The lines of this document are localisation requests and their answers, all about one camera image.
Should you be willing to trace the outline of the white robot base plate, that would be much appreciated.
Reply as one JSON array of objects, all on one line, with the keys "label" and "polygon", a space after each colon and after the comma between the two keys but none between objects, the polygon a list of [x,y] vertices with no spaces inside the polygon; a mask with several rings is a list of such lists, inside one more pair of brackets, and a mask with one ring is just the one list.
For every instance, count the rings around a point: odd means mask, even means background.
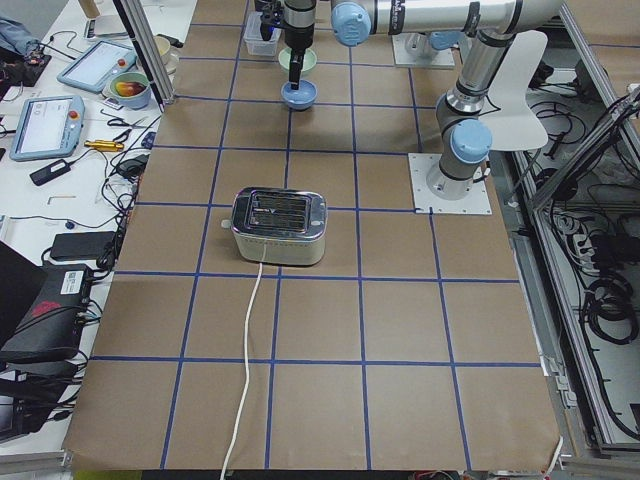
[{"label": "white robot base plate", "polygon": [[434,215],[491,215],[481,166],[468,180],[452,180],[440,170],[440,154],[409,153],[414,211]]}]

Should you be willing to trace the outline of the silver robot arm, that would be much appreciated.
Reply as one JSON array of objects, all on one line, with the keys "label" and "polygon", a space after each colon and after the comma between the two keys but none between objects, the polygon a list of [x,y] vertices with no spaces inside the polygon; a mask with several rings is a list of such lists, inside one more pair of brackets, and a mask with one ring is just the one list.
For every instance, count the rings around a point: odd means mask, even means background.
[{"label": "silver robot arm", "polygon": [[455,85],[436,105],[443,153],[431,169],[432,182],[468,182],[493,143],[490,129],[479,119],[485,99],[515,35],[480,30]]},{"label": "silver robot arm", "polygon": [[473,39],[453,95],[482,98],[513,38],[556,15],[560,1],[332,1],[339,43],[355,47],[374,34],[463,32]]}]

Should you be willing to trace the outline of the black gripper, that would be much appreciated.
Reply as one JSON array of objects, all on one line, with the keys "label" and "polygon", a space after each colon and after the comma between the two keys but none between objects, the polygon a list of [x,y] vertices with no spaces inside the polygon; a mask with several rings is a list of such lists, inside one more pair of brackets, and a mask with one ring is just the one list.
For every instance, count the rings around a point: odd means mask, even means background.
[{"label": "black gripper", "polygon": [[294,27],[284,23],[284,31],[285,43],[291,49],[289,85],[292,90],[298,90],[304,65],[304,55],[306,50],[313,44],[314,25]]}]

